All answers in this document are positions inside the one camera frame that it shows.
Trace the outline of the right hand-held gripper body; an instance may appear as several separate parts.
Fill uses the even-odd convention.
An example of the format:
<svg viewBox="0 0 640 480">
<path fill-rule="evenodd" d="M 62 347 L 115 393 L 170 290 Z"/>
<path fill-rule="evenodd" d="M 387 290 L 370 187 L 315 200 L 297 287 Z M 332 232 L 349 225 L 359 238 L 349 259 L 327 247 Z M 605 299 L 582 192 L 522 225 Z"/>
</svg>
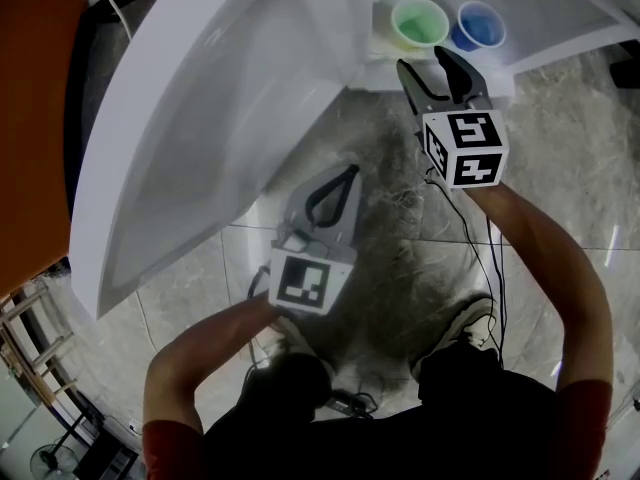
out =
<svg viewBox="0 0 640 480">
<path fill-rule="evenodd" d="M 422 149 L 449 188 L 497 185 L 509 155 L 502 113 L 490 104 L 455 105 L 415 116 Z"/>
</svg>

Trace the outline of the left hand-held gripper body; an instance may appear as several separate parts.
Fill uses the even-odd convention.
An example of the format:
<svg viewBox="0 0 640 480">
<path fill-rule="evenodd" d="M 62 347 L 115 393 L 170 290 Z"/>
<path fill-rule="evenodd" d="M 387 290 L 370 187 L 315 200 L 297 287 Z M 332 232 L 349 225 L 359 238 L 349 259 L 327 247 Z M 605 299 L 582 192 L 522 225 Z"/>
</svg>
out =
<svg viewBox="0 0 640 480">
<path fill-rule="evenodd" d="M 272 248 L 269 302 L 326 315 L 343 291 L 355 262 L 355 249 L 293 231 Z"/>
</svg>

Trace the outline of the blue plastic cup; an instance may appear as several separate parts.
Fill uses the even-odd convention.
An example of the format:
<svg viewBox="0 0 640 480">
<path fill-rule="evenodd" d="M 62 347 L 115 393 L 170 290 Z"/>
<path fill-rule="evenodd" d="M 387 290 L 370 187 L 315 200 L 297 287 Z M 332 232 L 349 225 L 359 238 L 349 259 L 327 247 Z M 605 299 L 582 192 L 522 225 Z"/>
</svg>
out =
<svg viewBox="0 0 640 480">
<path fill-rule="evenodd" d="M 506 25 L 502 16 L 482 1 L 463 3 L 458 9 L 457 19 L 451 30 L 454 45 L 466 52 L 480 48 L 498 48 L 505 42 L 506 35 Z"/>
</svg>

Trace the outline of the green plastic cup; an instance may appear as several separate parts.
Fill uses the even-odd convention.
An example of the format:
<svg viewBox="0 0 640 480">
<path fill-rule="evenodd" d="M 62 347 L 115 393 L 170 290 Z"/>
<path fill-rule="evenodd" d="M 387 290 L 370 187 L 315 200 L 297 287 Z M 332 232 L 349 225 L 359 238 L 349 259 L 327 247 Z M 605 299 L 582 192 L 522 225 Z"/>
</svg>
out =
<svg viewBox="0 0 640 480">
<path fill-rule="evenodd" d="M 432 0 L 401 0 L 390 17 L 399 39 L 413 48 L 426 49 L 442 43 L 450 31 L 444 9 Z"/>
</svg>

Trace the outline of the person's left forearm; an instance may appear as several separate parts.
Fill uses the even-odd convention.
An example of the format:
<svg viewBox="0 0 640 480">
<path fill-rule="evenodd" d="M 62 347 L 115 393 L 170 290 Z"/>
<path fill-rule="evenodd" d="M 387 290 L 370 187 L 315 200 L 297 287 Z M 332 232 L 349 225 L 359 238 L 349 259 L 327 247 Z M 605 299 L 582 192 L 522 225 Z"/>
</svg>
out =
<svg viewBox="0 0 640 480">
<path fill-rule="evenodd" d="M 143 424 L 171 421 L 202 433 L 197 388 L 277 317 L 261 295 L 207 317 L 162 348 L 147 370 Z"/>
</svg>

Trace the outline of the person's right forearm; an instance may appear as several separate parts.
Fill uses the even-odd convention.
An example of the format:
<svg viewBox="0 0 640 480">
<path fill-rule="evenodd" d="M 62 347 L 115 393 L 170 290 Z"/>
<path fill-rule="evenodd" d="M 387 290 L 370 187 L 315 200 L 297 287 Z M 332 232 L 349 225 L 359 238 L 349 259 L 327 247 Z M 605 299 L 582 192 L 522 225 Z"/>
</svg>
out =
<svg viewBox="0 0 640 480">
<path fill-rule="evenodd" d="M 506 237 L 564 328 L 557 388 L 613 384 L 613 323 L 605 288 L 584 250 L 551 217 L 500 183 L 466 194 Z"/>
</svg>

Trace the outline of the person's left white shoe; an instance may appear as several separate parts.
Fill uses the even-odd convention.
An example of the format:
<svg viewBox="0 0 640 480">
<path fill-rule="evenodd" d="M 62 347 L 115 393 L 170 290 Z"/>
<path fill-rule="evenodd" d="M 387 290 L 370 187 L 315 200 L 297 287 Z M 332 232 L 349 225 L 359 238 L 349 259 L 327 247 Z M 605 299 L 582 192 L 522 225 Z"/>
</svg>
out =
<svg viewBox="0 0 640 480">
<path fill-rule="evenodd" d="M 313 350 L 292 320 L 280 316 L 272 325 L 272 329 L 281 335 L 281 342 L 287 353 L 314 357 L 320 361 L 331 379 L 335 377 L 336 372 L 333 366 Z"/>
</svg>

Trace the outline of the person's white shoe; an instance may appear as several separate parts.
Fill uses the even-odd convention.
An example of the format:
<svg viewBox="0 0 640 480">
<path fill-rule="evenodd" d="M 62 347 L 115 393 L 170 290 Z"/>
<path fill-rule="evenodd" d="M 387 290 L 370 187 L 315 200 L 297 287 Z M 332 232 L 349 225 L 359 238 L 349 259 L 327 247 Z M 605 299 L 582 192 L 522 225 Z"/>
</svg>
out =
<svg viewBox="0 0 640 480">
<path fill-rule="evenodd" d="M 497 322 L 495 304 L 496 301 L 490 296 L 482 296 L 466 304 L 451 321 L 439 342 L 410 363 L 413 379 L 420 379 L 423 363 L 428 358 L 452 345 L 465 344 L 483 351 L 493 337 Z"/>
<path fill-rule="evenodd" d="M 287 353 L 314 357 L 320 361 L 331 379 L 335 377 L 336 372 L 333 366 L 313 350 L 292 320 L 280 316 L 272 325 L 272 329 L 281 335 L 281 342 Z"/>
</svg>

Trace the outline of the black device on floor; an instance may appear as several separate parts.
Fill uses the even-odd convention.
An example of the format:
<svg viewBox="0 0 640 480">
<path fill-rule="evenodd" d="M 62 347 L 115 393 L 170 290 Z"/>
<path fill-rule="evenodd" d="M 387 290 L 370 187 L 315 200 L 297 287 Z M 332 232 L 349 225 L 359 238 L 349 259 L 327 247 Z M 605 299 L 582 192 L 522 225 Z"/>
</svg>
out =
<svg viewBox="0 0 640 480">
<path fill-rule="evenodd" d="M 373 396 L 366 392 L 351 393 L 334 389 L 325 406 L 347 418 L 372 419 L 379 406 Z"/>
</svg>

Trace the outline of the person's right white shoe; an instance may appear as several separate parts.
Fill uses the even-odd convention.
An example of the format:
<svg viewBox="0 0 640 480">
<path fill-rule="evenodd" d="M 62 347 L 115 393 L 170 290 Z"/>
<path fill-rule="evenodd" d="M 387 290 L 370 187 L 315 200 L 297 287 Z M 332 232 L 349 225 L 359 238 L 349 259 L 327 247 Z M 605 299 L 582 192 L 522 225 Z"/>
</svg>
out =
<svg viewBox="0 0 640 480">
<path fill-rule="evenodd" d="M 428 358 L 452 345 L 465 344 L 483 351 L 493 337 L 497 322 L 495 304 L 496 301 L 490 296 L 482 296 L 466 304 L 451 321 L 439 342 L 410 363 L 413 379 L 420 379 L 423 363 Z"/>
</svg>

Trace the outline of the black bottle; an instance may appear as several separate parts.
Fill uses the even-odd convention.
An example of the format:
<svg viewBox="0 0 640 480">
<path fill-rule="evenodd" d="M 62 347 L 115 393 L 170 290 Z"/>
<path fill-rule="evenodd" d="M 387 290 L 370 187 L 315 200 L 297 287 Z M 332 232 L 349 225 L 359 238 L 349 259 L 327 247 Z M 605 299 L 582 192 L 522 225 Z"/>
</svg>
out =
<svg viewBox="0 0 640 480">
<path fill-rule="evenodd" d="M 640 41 L 625 41 L 620 46 L 630 58 L 610 65 L 613 83 L 620 89 L 640 89 Z"/>
</svg>

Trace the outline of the person's black trousers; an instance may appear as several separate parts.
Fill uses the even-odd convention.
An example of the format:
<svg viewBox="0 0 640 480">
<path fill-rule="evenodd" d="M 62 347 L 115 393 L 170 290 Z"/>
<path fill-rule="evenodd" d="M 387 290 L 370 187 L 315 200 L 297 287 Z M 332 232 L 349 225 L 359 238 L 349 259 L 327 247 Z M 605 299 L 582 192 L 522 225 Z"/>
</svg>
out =
<svg viewBox="0 0 640 480">
<path fill-rule="evenodd" d="M 250 375 L 236 405 L 206 432 L 205 471 L 370 478 L 408 465 L 423 477 L 547 477 L 553 390 L 467 343 L 426 358 L 418 386 L 418 404 L 392 416 L 319 421 L 315 412 L 331 394 L 325 368 L 310 355 L 280 356 Z"/>
</svg>

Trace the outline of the orange sofa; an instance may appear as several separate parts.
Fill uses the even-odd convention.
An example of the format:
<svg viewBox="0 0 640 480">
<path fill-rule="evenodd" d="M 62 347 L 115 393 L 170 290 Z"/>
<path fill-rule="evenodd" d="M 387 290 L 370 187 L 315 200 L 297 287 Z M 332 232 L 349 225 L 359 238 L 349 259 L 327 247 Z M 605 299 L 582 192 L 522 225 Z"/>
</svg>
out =
<svg viewBox="0 0 640 480">
<path fill-rule="evenodd" d="M 67 255 L 65 110 L 87 0 L 0 0 L 0 297 Z"/>
</svg>

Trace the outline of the wooden rack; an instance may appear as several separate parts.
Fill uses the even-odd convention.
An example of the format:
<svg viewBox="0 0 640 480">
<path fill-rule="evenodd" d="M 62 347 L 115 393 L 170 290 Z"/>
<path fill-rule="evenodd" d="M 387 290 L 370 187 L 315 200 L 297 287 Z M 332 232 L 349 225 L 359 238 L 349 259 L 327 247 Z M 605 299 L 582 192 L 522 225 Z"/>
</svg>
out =
<svg viewBox="0 0 640 480">
<path fill-rule="evenodd" d="M 55 307 L 45 285 L 27 294 L 19 289 L 0 301 L 0 360 L 17 380 L 46 408 L 53 409 L 60 395 L 75 388 L 76 380 L 58 381 L 57 369 L 74 338 L 71 332 L 54 331 L 47 311 Z"/>
</svg>

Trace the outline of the black floor fan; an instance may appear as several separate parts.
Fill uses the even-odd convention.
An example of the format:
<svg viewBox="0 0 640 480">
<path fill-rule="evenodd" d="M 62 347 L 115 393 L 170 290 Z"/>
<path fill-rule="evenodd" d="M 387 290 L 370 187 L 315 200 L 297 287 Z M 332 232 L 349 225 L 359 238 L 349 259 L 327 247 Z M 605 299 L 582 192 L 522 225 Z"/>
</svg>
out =
<svg viewBox="0 0 640 480">
<path fill-rule="evenodd" d="M 51 444 L 38 448 L 30 459 L 30 471 L 34 480 L 76 480 L 75 470 L 79 464 L 76 453 L 65 445 L 73 430 Z"/>
</svg>

